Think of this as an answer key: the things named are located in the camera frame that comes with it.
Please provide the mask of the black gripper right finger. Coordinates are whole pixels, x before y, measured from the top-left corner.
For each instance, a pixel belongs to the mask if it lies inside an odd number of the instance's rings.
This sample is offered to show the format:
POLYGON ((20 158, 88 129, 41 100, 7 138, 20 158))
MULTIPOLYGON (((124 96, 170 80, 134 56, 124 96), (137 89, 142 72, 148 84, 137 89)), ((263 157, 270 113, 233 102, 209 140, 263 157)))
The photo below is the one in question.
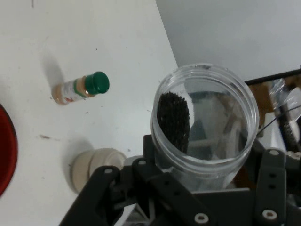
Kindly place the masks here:
POLYGON ((301 208, 289 200, 301 198, 301 159, 254 141, 237 182, 254 191, 253 226, 299 226, 301 208))

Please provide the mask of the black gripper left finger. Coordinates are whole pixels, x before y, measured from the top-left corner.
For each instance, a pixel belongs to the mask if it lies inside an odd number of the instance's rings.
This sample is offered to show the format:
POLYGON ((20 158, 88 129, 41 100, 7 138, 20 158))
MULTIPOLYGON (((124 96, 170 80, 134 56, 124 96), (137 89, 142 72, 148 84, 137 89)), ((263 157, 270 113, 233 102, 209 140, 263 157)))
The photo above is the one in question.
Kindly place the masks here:
POLYGON ((61 221, 62 226, 112 226, 124 208, 138 204, 151 226, 214 226, 212 212, 170 173, 154 163, 151 135, 130 166, 97 168, 61 221))

